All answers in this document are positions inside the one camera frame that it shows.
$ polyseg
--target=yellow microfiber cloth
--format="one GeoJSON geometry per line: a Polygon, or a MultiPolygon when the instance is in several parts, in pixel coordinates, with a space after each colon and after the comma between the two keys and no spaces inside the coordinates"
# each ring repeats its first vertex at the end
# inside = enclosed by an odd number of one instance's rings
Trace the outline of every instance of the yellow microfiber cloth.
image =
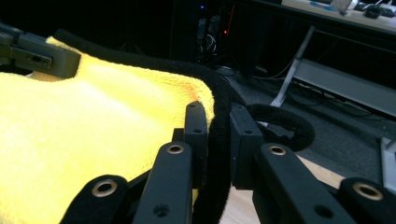
{"type": "Polygon", "coordinates": [[[214,98],[193,77],[81,55],[69,79],[0,73],[0,222],[59,223],[99,175],[132,180],[183,128],[186,105],[214,98]]]}

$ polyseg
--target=desk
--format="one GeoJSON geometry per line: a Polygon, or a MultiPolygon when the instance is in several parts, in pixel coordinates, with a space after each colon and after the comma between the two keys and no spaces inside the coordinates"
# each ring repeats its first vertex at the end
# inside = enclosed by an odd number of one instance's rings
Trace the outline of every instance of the desk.
{"type": "MultiPolygon", "coordinates": [[[[241,3],[259,7],[265,13],[303,21],[310,25],[285,81],[271,105],[283,104],[291,80],[297,78],[396,118],[396,90],[303,58],[305,48],[316,31],[325,31],[340,38],[396,54],[396,18],[379,17],[373,20],[354,10],[349,10],[343,16],[336,11],[311,6],[308,0],[283,0],[281,4],[245,0],[241,3]]],[[[381,139],[381,153],[384,186],[396,190],[396,141],[381,139]]]]}

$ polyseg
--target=table surface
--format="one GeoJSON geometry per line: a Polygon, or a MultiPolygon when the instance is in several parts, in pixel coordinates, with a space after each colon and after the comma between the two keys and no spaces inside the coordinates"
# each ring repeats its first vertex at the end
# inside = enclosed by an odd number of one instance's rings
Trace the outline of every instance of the table surface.
{"type": "MultiPolygon", "coordinates": [[[[327,6],[321,3],[316,3],[316,5],[327,6]]],[[[396,35],[396,17],[389,18],[389,17],[380,16],[378,17],[378,19],[370,19],[364,17],[363,12],[353,9],[348,10],[346,12],[346,15],[341,15],[338,11],[331,11],[324,9],[322,7],[312,6],[309,0],[282,0],[282,6],[300,9],[305,12],[312,12],[315,14],[319,14],[321,16],[331,18],[333,20],[354,22],[359,25],[365,25],[365,26],[381,29],[384,30],[385,32],[391,32],[396,35]]],[[[382,6],[382,7],[390,7],[393,10],[395,9],[395,7],[393,6],[382,6]]]]}
{"type": "MultiPolygon", "coordinates": [[[[317,178],[317,180],[326,183],[333,188],[338,189],[343,176],[332,172],[312,161],[299,157],[301,162],[317,178]]],[[[224,209],[223,217],[220,224],[260,224],[257,217],[256,209],[252,201],[251,190],[240,190],[232,187],[227,206],[224,209]]]]}

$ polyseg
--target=yellow towel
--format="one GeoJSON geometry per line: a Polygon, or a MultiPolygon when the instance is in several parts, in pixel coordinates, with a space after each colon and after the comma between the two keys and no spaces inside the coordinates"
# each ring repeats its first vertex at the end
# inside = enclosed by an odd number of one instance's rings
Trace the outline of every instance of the yellow towel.
{"type": "MultiPolygon", "coordinates": [[[[71,49],[50,37],[48,42],[71,49]]],[[[74,78],[0,73],[0,223],[59,223],[99,175],[132,180],[211,90],[200,79],[81,54],[74,78]]]]}

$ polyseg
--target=screw hole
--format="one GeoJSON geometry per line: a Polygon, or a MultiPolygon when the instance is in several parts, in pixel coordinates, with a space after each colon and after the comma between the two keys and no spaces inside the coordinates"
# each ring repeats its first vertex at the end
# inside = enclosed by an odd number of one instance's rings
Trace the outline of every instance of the screw hole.
{"type": "Polygon", "coordinates": [[[159,203],[155,205],[152,212],[156,217],[166,217],[170,213],[169,205],[166,203],[159,203]]]}
{"type": "Polygon", "coordinates": [[[32,57],[32,61],[35,62],[35,63],[41,63],[42,62],[41,58],[37,57],[37,56],[33,56],[32,57]]]}
{"type": "Polygon", "coordinates": [[[171,154],[178,154],[181,153],[184,150],[184,147],[182,146],[170,146],[167,151],[171,154]]]}
{"type": "Polygon", "coordinates": [[[283,156],[286,154],[286,150],[282,147],[270,147],[270,151],[272,154],[277,156],[283,156]]]}
{"type": "Polygon", "coordinates": [[[366,184],[360,183],[360,182],[355,183],[352,186],[352,188],[357,193],[359,193],[360,196],[363,196],[363,197],[365,197],[367,199],[370,199],[370,200],[373,200],[373,201],[380,201],[384,197],[382,195],[382,193],[378,189],[376,189],[376,188],[374,188],[374,187],[372,187],[370,185],[366,185],[366,184]]]}
{"type": "Polygon", "coordinates": [[[334,216],[332,210],[324,205],[315,205],[314,210],[321,217],[332,218],[334,216]]]}
{"type": "Polygon", "coordinates": [[[92,195],[98,198],[106,197],[116,191],[117,183],[112,179],[101,180],[93,186],[92,195]]]}

